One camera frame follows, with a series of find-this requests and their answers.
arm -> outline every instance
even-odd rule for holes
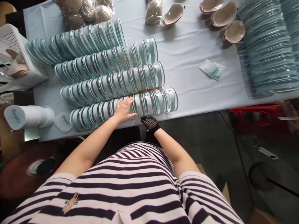
[[[114,115],[102,126],[89,135],[60,165],[56,173],[71,173],[75,177],[80,176],[88,170],[98,154],[103,149],[108,138],[119,123],[136,116],[136,113],[129,114],[130,106],[134,99],[126,98],[117,102]]]
[[[191,156],[189,156],[176,140],[160,128],[154,117],[143,117],[141,122],[148,130],[148,134],[153,134],[159,141],[174,166],[174,172],[177,178],[186,171],[196,171],[200,173],[199,168]]]

black mesh glove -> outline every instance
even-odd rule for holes
[[[154,117],[142,117],[141,122],[144,124],[148,132],[155,133],[160,128]]]

striped shirt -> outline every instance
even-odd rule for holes
[[[53,175],[3,223],[243,222],[206,175],[176,178],[163,149],[135,142],[78,178]]]

plastic basket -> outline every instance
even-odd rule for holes
[[[5,57],[9,58],[6,49],[12,49],[15,52],[22,53],[29,69],[29,72],[23,77],[0,86],[0,93],[14,90],[27,90],[48,79],[44,68],[33,61],[27,54],[25,49],[27,41],[28,40],[23,37],[13,25],[5,24],[0,27],[0,61],[5,60]]]

table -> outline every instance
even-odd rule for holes
[[[237,5],[241,0],[233,0]],[[174,3],[163,0],[163,13]],[[269,103],[299,97],[299,91],[274,94],[260,99],[251,99],[245,90],[240,60],[236,46],[223,46],[222,30],[209,26],[209,20],[202,16],[198,0],[181,1],[186,6],[184,15],[171,29],[159,26],[145,26],[145,0],[114,0],[115,17],[120,18],[124,37],[132,43],[149,37],[157,41],[158,58],[165,71],[163,88],[173,87],[179,99],[176,112],[157,116],[167,120],[216,110]],[[52,0],[24,10],[27,39],[54,36],[65,30],[59,8]],[[209,78],[198,67],[206,59],[226,66],[219,81]],[[52,107],[55,114],[71,110],[60,98],[63,84],[56,77],[54,69],[48,68],[49,80],[34,88],[35,104]],[[141,124],[140,119],[127,121],[118,128]],[[39,129],[40,141],[67,138],[90,132],[78,133],[71,130],[61,133],[54,125]]]

